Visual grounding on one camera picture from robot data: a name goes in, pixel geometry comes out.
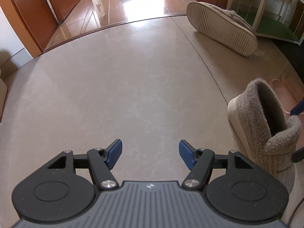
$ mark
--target floor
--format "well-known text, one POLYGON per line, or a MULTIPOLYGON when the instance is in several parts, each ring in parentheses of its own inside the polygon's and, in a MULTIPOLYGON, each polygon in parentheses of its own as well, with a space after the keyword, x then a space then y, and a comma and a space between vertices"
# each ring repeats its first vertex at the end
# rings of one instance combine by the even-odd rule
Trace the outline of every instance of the floor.
POLYGON ((59 25, 46 49, 116 23, 184 15, 192 1, 195 0, 81 0, 59 25))
POLYGON ((288 59, 304 83, 304 43, 296 45, 277 39, 273 39, 272 41, 288 59))
MULTIPOLYGON (((0 221, 17 220, 13 188, 63 150, 83 154, 116 138, 123 153, 112 173, 123 180, 179 180, 188 174, 178 153, 186 139, 217 154, 244 148, 227 103, 247 84, 291 75, 291 64, 267 38, 241 57, 201 35, 185 16, 124 24, 61 45, 5 79, 0 125, 0 221)), ((284 220, 304 196, 304 162, 284 220)), ((78 172, 84 177, 86 171, 78 172)), ((215 170, 212 178, 223 174, 215 170)), ((304 223, 303 208, 292 227, 304 223)))

